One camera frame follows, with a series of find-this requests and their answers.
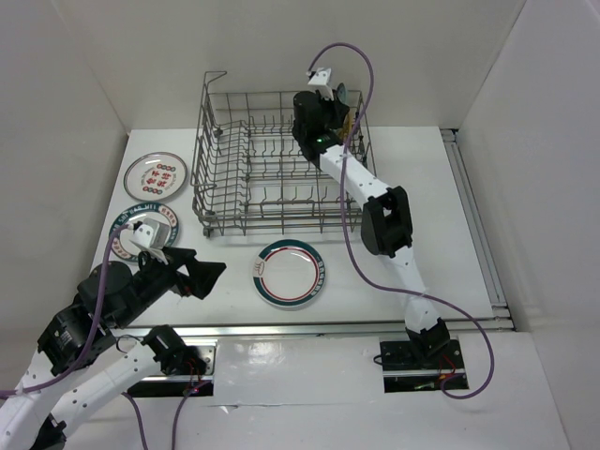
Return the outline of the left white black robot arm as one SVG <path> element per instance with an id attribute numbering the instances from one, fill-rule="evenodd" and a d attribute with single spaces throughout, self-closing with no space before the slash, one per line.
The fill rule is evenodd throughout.
<path id="1" fill-rule="evenodd" d="M 205 372 L 198 352 L 169 325 L 153 327 L 115 363 L 85 383 L 81 376 L 127 328 L 165 293 L 204 299 L 226 265 L 199 262 L 192 249 L 167 247 L 161 261 L 145 251 L 139 269 L 104 261 L 78 287 L 73 302 L 57 312 L 37 340 L 18 385 L 1 398 L 4 449 L 61 449 L 90 415 L 158 372 L 194 378 Z"/>

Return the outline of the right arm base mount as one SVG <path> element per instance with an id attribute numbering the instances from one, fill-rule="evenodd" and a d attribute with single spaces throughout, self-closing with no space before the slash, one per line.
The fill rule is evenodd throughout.
<path id="1" fill-rule="evenodd" d="M 380 352 L 373 362 L 382 369 L 383 390 L 386 394 L 429 392 L 441 389 L 467 390 L 469 382 L 461 348 L 457 339 L 432 359 L 421 360 L 409 341 L 381 341 Z"/>

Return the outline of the yellow patterned small plate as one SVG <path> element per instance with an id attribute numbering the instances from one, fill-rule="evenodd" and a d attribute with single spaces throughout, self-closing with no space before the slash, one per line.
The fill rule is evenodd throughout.
<path id="1" fill-rule="evenodd" d="M 353 115 L 349 112 L 348 115 L 345 117 L 340 136 L 341 136 L 342 141 L 345 142 L 352 135 L 353 135 Z"/>

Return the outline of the white plate red characters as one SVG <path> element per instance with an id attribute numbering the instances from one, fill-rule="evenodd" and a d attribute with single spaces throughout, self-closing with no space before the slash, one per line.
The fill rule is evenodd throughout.
<path id="1" fill-rule="evenodd" d="M 160 202 L 177 194 L 188 178 L 187 164 L 168 152 L 144 155 L 132 162 L 123 177 L 126 193 L 141 202 Z"/>

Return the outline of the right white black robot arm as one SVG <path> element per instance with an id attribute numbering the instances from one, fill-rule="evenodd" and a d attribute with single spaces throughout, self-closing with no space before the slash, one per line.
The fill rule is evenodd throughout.
<path id="1" fill-rule="evenodd" d="M 403 187 L 389 187 L 371 173 L 352 152 L 343 148 L 338 129 L 350 108 L 317 92 L 294 95 L 292 135 L 303 156 L 339 182 L 361 210 L 360 235 L 374 255 L 408 291 L 400 297 L 409 356 L 420 368 L 440 359 L 450 341 L 447 326 L 433 303 L 413 254 L 413 223 L 409 198 Z"/>

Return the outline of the green rim lettered plate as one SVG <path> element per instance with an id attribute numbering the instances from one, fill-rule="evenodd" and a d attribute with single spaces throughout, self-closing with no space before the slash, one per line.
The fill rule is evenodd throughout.
<path id="1" fill-rule="evenodd" d="M 143 245 L 161 249 L 172 247 L 180 223 L 171 207 L 159 202 L 142 202 L 129 207 L 113 221 L 109 233 L 127 224 L 112 241 L 112 253 L 127 263 L 138 261 Z"/>

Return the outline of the green red rimmed white plate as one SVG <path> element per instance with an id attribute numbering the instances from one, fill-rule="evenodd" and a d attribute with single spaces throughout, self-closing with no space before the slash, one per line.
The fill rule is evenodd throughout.
<path id="1" fill-rule="evenodd" d="M 310 244 L 281 239 L 258 252 L 251 278 L 257 294 L 271 307 L 297 310 L 319 297 L 326 281 L 326 266 Z"/>

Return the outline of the blue patterned small plate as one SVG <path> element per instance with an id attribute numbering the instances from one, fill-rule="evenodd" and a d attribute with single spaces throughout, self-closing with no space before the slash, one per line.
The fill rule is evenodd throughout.
<path id="1" fill-rule="evenodd" d="M 335 89 L 334 89 L 334 101 L 337 105 L 344 105 L 344 106 L 348 106 L 349 105 L 349 101 L 348 101 L 348 91 L 346 89 L 346 86 L 343 82 L 341 82 Z"/>

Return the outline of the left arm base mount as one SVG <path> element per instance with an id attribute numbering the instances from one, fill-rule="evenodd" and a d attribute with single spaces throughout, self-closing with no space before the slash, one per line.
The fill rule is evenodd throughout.
<path id="1" fill-rule="evenodd" d="M 214 395 L 217 343 L 192 340 L 183 361 L 169 372 L 159 371 L 129 387 L 133 398 L 208 398 Z"/>

